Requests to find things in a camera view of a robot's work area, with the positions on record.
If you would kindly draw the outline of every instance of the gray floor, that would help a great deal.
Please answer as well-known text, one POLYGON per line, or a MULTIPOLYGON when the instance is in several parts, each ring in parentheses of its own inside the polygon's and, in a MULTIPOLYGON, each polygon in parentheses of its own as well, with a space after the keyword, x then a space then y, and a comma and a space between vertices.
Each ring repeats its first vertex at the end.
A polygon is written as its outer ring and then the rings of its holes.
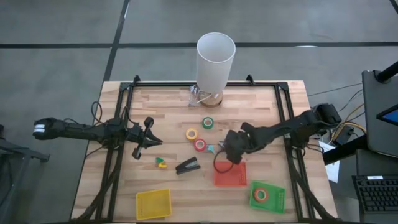
MULTIPOLYGON (((123 0, 0 0, 0 44, 111 43, 123 0)), ((236 42, 396 41, 398 14, 388 0, 131 0, 121 42, 196 42, 224 32, 236 42)), ((36 141, 33 121, 52 116, 91 123, 110 49, 0 49, 0 124, 9 141, 51 154, 32 161, 15 219, 68 220, 86 141, 36 141)), ((361 85, 363 70, 386 68, 397 47, 238 48, 230 80, 305 80, 311 105, 340 109, 361 85)), ((195 79, 195 49, 119 49, 111 80, 195 79)), ((359 97, 341 116, 363 102, 359 97)), ((364 117, 356 120, 365 125, 364 117)), ((354 174, 354 163, 343 161, 354 174)), ((331 184, 338 214, 358 218, 347 179, 331 184)))

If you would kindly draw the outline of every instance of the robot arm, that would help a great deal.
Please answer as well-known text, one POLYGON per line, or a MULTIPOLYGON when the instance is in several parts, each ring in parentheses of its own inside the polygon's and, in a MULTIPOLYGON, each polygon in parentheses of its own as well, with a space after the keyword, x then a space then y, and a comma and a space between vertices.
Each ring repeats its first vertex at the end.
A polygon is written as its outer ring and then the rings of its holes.
POLYGON ((35 121, 33 136, 38 140, 55 139, 57 137, 84 139, 98 141, 103 146, 115 147, 118 141, 130 141, 138 143, 132 156, 139 159, 141 148, 161 145, 163 142, 152 134, 150 128, 154 119, 147 117, 144 121, 145 130, 134 123, 133 127, 127 128, 122 119, 112 118, 105 123, 91 126, 86 124, 69 123, 55 118, 44 118, 35 121))
POLYGON ((335 128, 341 122, 341 118, 335 107, 330 104, 321 104, 314 109, 304 111, 301 115, 281 122, 271 127, 258 127, 244 122, 242 131, 229 130, 224 148, 227 159, 239 164, 243 153, 253 153, 264 149, 275 138, 290 134, 292 146, 303 148, 309 142, 311 135, 320 131, 335 128))

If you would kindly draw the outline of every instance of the green square tray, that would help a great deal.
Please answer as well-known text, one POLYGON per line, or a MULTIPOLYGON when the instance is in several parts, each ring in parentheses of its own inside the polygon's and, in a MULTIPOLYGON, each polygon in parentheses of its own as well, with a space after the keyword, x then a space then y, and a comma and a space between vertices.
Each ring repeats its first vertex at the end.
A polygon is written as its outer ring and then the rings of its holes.
POLYGON ((285 213, 285 189, 271 184, 266 184, 259 181, 253 181, 251 184, 250 207, 267 210, 279 214, 285 213), (268 192, 268 199, 265 202, 258 202, 254 199, 254 191, 257 188, 266 189, 268 192))

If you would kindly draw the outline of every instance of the wooden table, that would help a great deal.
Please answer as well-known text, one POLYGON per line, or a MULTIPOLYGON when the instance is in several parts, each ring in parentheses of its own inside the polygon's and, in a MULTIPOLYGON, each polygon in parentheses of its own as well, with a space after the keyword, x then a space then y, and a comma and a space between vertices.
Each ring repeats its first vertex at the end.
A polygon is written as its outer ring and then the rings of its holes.
MULTIPOLYGON (((288 81, 294 114, 310 108, 303 81, 288 81)), ((114 116, 120 82, 105 82, 99 99, 105 121, 114 116)), ((272 126, 280 122, 273 88, 227 87, 220 107, 188 107, 188 88, 142 87, 134 88, 130 117, 140 122, 147 116, 155 119, 152 132, 163 145, 142 150, 140 160, 131 154, 136 143, 126 142, 123 155, 114 222, 136 221, 136 194, 148 190, 171 189, 172 215, 155 219, 157 222, 276 222, 296 221, 294 199, 290 184, 283 139, 278 138, 265 149, 244 155, 248 186, 216 187, 213 184, 211 152, 197 152, 186 139, 185 131, 195 128, 208 144, 222 141, 229 129, 238 130, 242 122, 254 126, 272 126), (211 116, 215 125, 206 130, 201 126, 205 116, 211 116), (175 167, 196 156, 201 169, 177 175, 175 167), (155 166, 155 158, 162 157, 166 169, 155 166), (286 189, 285 214, 279 215, 251 208, 250 184, 253 180, 278 185, 286 189)), ((88 152, 100 147, 91 142, 88 152)), ((83 166, 72 218, 79 216, 98 193, 103 174, 106 150, 88 157, 83 166)), ((336 217, 335 204, 326 176, 322 155, 307 150, 304 157, 310 188, 320 203, 336 217)), ((300 199, 307 217, 303 193, 300 199)), ((105 201, 104 214, 108 202, 105 201)))

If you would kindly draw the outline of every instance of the yellow square tray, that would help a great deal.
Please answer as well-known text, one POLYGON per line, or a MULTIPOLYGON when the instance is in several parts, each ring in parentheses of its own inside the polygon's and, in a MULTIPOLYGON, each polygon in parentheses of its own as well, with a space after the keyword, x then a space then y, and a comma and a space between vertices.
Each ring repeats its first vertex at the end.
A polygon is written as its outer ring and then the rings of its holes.
POLYGON ((136 195, 137 220, 171 216, 170 189, 139 192, 136 195))

